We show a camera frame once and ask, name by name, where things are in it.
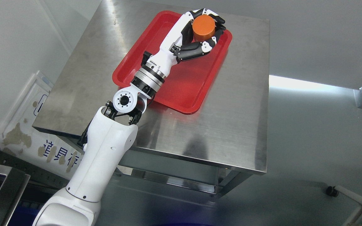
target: orange cylinder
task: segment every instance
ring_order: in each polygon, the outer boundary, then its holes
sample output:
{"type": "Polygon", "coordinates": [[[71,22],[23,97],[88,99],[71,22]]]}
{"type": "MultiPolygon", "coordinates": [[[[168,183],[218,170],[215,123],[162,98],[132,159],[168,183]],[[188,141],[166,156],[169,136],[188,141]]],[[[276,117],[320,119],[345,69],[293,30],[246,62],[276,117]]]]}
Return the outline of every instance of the orange cylinder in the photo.
{"type": "Polygon", "coordinates": [[[192,23],[195,41],[205,41],[214,35],[215,24],[212,17],[201,15],[192,23]]]}

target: stainless steel table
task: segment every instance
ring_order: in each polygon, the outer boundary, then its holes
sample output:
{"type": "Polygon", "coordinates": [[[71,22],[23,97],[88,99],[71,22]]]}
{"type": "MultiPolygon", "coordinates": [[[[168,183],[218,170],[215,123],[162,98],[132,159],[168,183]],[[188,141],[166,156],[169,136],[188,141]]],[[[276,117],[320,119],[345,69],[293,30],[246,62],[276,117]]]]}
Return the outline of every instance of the stainless steel table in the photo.
{"type": "MultiPolygon", "coordinates": [[[[118,89],[112,72],[162,10],[192,9],[103,0],[33,127],[69,140],[79,138],[118,89]]],[[[190,182],[183,182],[185,187],[222,196],[251,174],[266,173],[269,21],[219,14],[233,40],[205,101],[192,115],[158,103],[148,107],[138,123],[137,140],[120,163],[134,168],[133,176],[165,183],[175,176],[190,182]],[[144,161],[147,158],[158,163],[144,161]],[[173,161],[180,162],[180,169],[173,161]],[[197,166],[198,173],[183,174],[197,166]],[[210,187],[187,186],[192,182],[210,187]]]]}

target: table top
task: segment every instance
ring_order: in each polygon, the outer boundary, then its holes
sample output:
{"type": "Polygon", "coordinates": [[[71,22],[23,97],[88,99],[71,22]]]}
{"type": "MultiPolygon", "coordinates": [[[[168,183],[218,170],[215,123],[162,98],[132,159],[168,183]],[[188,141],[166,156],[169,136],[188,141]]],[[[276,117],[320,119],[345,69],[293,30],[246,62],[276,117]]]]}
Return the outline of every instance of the table top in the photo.
{"type": "MultiPolygon", "coordinates": [[[[102,0],[33,127],[79,137],[97,109],[118,90],[112,72],[163,10],[182,14],[194,9],[102,0]]],[[[267,169],[269,21],[218,13],[233,40],[201,108],[184,115],[152,103],[138,123],[131,149],[263,174],[267,169]]]]}

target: caster wheel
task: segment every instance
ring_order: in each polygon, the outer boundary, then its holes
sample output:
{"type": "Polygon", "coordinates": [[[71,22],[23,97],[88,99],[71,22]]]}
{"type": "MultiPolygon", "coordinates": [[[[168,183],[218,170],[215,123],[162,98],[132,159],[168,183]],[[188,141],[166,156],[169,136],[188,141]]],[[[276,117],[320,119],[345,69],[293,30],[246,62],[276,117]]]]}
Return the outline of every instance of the caster wheel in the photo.
{"type": "Polygon", "coordinates": [[[339,191],[335,189],[333,186],[328,186],[326,189],[326,194],[328,196],[337,197],[339,195],[339,191]]]}

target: white robotic arm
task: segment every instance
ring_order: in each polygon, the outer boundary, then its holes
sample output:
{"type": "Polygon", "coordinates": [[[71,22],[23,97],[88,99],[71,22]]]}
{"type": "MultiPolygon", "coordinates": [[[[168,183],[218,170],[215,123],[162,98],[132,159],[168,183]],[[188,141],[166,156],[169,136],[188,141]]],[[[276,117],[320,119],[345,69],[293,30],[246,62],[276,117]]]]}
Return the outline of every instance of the white robotic arm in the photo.
{"type": "Polygon", "coordinates": [[[158,53],[145,52],[141,68],[130,86],[118,90],[113,102],[101,107],[82,135],[85,155],[65,188],[54,194],[42,207],[33,226],[92,226],[100,212],[103,192],[125,152],[135,141],[147,99],[152,99],[170,74],[173,65],[206,55],[225,30],[224,20],[207,9],[189,11],[175,23],[160,45],[158,53]],[[191,43],[192,22],[208,14],[216,22],[216,32],[204,42],[191,43]],[[115,117],[129,116],[129,125],[115,117]]]}

